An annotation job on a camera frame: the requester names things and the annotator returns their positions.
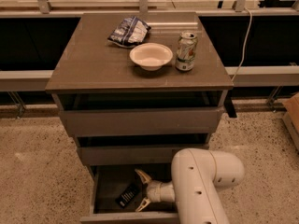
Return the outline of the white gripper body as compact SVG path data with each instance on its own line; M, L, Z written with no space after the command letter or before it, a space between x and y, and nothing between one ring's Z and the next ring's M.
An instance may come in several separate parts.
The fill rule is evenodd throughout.
M161 181L152 180L148 183L146 191L147 198L151 203L159 203L161 199Z

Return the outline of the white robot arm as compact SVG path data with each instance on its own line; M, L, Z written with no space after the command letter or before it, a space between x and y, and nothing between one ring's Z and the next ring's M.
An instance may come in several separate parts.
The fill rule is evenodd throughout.
M238 185L245 168L232 153L185 148L173 157L168 183L140 169L135 172L147 186L138 212L150 203L169 202L176 205L180 224L230 224L218 191Z

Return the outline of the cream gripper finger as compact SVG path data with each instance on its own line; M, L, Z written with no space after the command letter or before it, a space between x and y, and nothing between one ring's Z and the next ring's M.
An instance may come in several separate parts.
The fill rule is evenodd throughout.
M143 209L145 209L150 204L150 199L148 197L145 197L140 205L136 208L136 212L141 212Z
M140 169L135 169L135 172L138 174L143 184L149 184L152 181L152 178L146 172Z

